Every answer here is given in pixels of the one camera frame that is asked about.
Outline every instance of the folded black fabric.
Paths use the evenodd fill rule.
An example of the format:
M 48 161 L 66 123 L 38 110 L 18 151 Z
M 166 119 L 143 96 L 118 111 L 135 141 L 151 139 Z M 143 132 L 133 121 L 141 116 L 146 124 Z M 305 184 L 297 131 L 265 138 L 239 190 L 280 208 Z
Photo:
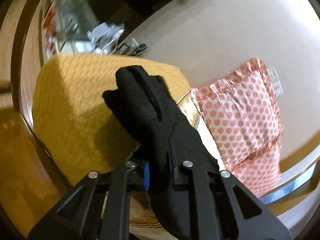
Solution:
M 117 90 L 107 90 L 103 98 L 129 134 L 140 142 L 150 166 L 149 196 L 161 225 L 178 239 L 191 239 L 189 193 L 173 191 L 169 181 L 167 156 L 169 138 L 175 151 L 186 160 L 210 162 L 219 172 L 217 160 L 202 144 L 161 76 L 149 76 L 142 66 L 128 66 L 116 72 Z

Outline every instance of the silver screw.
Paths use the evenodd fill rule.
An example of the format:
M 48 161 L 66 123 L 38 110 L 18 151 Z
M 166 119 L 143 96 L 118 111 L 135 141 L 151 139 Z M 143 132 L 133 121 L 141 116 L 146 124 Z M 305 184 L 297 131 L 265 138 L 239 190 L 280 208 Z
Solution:
M 187 168 L 190 168 L 193 166 L 193 162 L 192 161 L 184 161 L 182 163 L 183 166 L 187 167 Z
M 125 166 L 128 168 L 134 168 L 136 166 L 136 163 L 133 161 L 128 161 L 125 163 Z
M 229 171 L 226 171 L 226 170 L 221 171 L 220 174 L 221 174 L 221 176 L 224 177 L 224 178 L 229 178 L 230 175 L 231 175 L 230 172 L 229 172 Z
M 98 173 L 96 171 L 90 171 L 88 177 L 90 179 L 95 179 L 96 177 L 98 177 Z

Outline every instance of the care label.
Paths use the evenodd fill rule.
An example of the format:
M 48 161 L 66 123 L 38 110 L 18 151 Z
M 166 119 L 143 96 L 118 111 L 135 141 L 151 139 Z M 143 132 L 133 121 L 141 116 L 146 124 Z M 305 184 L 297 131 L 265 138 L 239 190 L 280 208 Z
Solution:
M 283 94 L 283 90 L 280 84 L 280 80 L 276 71 L 276 68 L 273 66 L 268 69 L 269 76 L 272 80 L 273 89 L 275 90 L 276 97 Z

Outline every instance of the textured yellow fabric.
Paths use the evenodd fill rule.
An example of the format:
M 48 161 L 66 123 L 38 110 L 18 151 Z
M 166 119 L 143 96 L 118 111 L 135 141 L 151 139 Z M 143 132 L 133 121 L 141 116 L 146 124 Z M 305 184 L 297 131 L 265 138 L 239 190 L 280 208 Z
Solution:
M 128 65 L 163 76 L 176 101 L 190 90 L 179 68 L 136 57 L 53 57 L 41 69 L 32 107 L 34 133 L 72 185 L 91 170 L 112 171 L 138 146 L 102 98 L 105 90 L 117 88 L 116 71 Z

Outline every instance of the polka dot fabric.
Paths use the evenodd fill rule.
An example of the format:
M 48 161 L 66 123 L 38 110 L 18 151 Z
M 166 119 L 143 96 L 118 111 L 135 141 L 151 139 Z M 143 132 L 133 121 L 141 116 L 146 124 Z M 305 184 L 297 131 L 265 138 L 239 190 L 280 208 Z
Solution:
M 284 127 L 266 65 L 252 58 L 191 97 L 226 168 L 257 197 L 271 190 L 280 180 Z

